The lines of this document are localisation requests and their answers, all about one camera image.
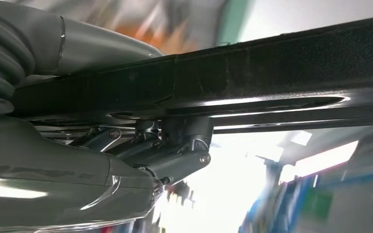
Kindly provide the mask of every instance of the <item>white wall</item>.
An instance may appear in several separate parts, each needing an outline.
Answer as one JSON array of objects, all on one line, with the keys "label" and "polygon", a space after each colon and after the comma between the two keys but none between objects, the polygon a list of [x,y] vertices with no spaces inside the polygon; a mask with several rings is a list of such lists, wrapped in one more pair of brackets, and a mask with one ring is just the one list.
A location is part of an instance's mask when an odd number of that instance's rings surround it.
[{"label": "white wall", "polygon": [[373,0],[255,0],[252,7],[241,41],[373,17]]},{"label": "white wall", "polygon": [[333,190],[327,222],[300,218],[296,233],[373,233],[373,182]]}]

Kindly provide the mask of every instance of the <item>bolt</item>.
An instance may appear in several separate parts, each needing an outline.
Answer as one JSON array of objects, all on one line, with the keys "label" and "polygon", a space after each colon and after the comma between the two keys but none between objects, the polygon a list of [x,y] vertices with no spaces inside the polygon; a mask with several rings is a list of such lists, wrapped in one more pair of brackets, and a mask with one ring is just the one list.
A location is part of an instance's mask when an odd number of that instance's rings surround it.
[{"label": "bolt", "polygon": [[171,182],[171,179],[169,177],[164,177],[164,178],[161,179],[161,183],[163,185],[166,185],[166,184],[168,184],[170,182]]},{"label": "bolt", "polygon": [[200,163],[201,164],[208,164],[211,161],[211,156],[209,154],[201,155]]},{"label": "bolt", "polygon": [[153,192],[152,192],[152,196],[154,196],[154,197],[158,197],[161,194],[162,194],[162,190],[159,189],[159,188],[154,189]]},{"label": "bolt", "polygon": [[152,147],[158,147],[161,143],[159,141],[152,143]]},{"label": "bolt", "polygon": [[118,138],[121,135],[121,132],[118,130],[114,130],[109,132],[109,137],[111,138]]}]

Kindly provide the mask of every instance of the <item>screw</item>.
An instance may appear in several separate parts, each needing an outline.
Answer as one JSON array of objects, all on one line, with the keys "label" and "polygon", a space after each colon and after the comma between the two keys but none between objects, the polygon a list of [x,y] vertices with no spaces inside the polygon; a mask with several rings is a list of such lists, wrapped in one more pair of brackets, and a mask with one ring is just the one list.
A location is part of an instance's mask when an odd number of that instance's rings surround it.
[{"label": "screw", "polygon": [[118,138],[120,135],[121,135],[121,132],[118,131],[118,130],[114,130],[114,131],[109,132],[109,136],[111,138]]},{"label": "screw", "polygon": [[211,161],[211,156],[209,154],[201,155],[200,163],[201,164],[208,164]]}]

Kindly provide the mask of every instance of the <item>green panel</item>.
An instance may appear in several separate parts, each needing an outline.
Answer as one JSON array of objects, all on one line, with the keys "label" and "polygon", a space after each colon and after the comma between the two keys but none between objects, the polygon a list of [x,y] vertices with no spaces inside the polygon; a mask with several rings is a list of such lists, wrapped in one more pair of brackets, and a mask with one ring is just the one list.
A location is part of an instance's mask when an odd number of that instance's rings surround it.
[{"label": "green panel", "polygon": [[327,221],[332,198],[333,194],[331,192],[310,188],[306,194],[301,210],[302,216],[317,221]]},{"label": "green panel", "polygon": [[229,0],[222,14],[218,45],[238,42],[252,0]]}]

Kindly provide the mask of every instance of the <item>blurred background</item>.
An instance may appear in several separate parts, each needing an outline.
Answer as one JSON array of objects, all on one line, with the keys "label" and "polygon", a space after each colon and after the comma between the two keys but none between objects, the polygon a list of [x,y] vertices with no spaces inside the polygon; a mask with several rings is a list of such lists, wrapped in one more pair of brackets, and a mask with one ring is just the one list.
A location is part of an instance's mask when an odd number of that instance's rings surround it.
[{"label": "blurred background", "polygon": [[151,44],[164,54],[239,41],[251,0],[11,0]]}]

